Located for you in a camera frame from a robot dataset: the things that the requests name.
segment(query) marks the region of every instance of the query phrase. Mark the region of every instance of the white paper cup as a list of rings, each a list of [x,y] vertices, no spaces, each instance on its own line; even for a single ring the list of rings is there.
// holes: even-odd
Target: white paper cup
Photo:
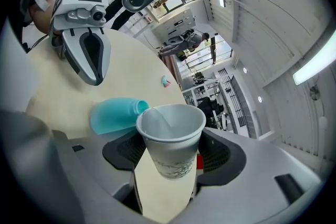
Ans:
[[[136,129],[142,135],[157,171],[169,179],[181,178],[193,167],[198,142],[206,123],[205,115],[202,110],[186,104],[163,105],[155,109],[176,132],[167,134],[160,131],[164,125],[148,125],[146,119],[143,121],[146,111],[138,117]]]

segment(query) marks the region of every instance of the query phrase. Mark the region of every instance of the cup rim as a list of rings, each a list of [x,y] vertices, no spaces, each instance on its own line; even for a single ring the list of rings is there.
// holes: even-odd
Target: cup rim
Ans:
[[[189,140],[189,139],[195,137],[196,135],[198,135],[198,134],[204,129],[205,124],[206,124],[206,117],[205,117],[205,114],[203,113],[202,110],[200,110],[199,108],[197,108],[197,107],[195,107],[195,106],[193,106],[193,105],[188,105],[188,104],[168,104],[168,105],[159,105],[159,106],[155,106],[155,107],[153,107],[153,108],[157,109],[157,108],[161,108],[161,107],[163,107],[163,106],[172,106],[172,105],[173,105],[173,106],[176,106],[176,105],[187,105],[187,106],[192,107],[192,109],[197,110],[197,111],[200,113],[200,115],[202,115],[202,123],[201,123],[200,127],[199,127],[196,131],[192,132],[191,134],[186,135],[186,136],[183,136],[183,137],[179,137],[179,138],[162,139],[162,138],[157,138],[157,137],[154,137],[154,136],[150,136],[150,135],[144,133],[140,128],[138,128],[138,126],[139,126],[139,124],[140,124],[140,120],[142,119],[142,115],[143,115],[144,112],[146,112],[146,110],[147,110],[147,109],[146,109],[144,112],[142,112],[142,113],[139,115],[139,117],[138,117],[138,119],[137,119],[137,121],[136,121],[136,122],[137,122],[137,123],[136,123],[136,129],[137,129],[137,131],[138,131],[142,136],[146,137],[147,139],[149,139],[149,140],[151,140],[151,141],[160,142],[160,143],[176,143],[176,142],[187,141],[187,140]]]

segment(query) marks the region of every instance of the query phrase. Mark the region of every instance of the table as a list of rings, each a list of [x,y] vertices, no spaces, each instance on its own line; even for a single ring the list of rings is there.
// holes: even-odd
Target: table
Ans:
[[[67,61],[59,60],[49,39],[28,54],[41,82],[26,112],[51,129],[65,132],[68,138],[95,135],[89,126],[89,112],[108,98],[138,98],[150,106],[185,103],[172,74],[150,49],[122,32],[104,32],[112,49],[108,73],[99,86],[86,84]],[[171,82],[167,88],[161,85],[163,75]],[[162,223],[174,218],[189,201],[195,175],[196,162],[191,172],[179,180],[163,178],[146,150],[135,169],[143,215]]]

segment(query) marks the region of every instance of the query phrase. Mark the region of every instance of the desk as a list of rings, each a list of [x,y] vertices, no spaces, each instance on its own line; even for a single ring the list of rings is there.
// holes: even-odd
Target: desk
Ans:
[[[28,57],[40,72],[41,83],[31,99],[27,113],[43,120],[51,129],[68,138],[94,135],[89,113],[97,103],[115,97],[144,99],[150,106],[184,104],[183,95],[168,68],[144,44],[119,31],[104,29],[111,42],[108,73],[99,86],[90,86],[61,61],[49,40],[37,45]],[[161,78],[171,82],[165,88]],[[166,223],[182,211],[191,196],[196,162],[180,180],[163,178],[146,150],[135,169],[143,215]]]

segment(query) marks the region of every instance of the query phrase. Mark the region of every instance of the blue plastic bottle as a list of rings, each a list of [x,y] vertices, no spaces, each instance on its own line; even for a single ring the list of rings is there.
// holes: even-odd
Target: blue plastic bottle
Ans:
[[[133,127],[138,116],[148,108],[148,104],[143,100],[108,99],[91,110],[90,125],[96,134],[106,134]]]

